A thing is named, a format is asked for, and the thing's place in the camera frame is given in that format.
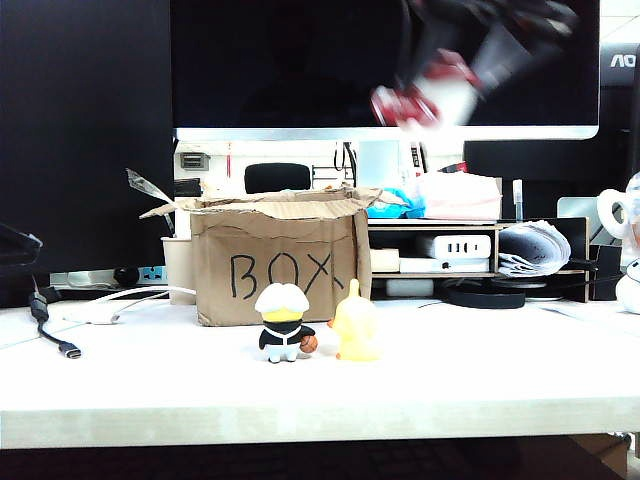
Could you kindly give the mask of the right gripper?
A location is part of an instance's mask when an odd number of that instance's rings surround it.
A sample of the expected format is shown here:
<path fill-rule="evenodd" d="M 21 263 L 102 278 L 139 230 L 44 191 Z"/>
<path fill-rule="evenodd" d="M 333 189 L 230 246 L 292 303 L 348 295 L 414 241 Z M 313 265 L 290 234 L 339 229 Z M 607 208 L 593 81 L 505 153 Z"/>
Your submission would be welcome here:
<path fill-rule="evenodd" d="M 488 1 L 489 29 L 471 69 L 480 91 L 494 91 L 517 72 L 521 49 L 561 51 L 575 33 L 577 13 L 561 1 Z"/>

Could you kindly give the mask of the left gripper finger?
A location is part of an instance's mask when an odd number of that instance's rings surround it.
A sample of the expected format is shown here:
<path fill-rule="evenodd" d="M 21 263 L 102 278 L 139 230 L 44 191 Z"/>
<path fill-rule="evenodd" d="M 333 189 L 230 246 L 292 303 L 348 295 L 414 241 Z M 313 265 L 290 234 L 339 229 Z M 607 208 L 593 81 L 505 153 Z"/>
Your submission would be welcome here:
<path fill-rule="evenodd" d="M 1 265 L 22 266 L 33 264 L 40 253 L 43 242 L 33 234 L 20 232 L 1 224 Z"/>

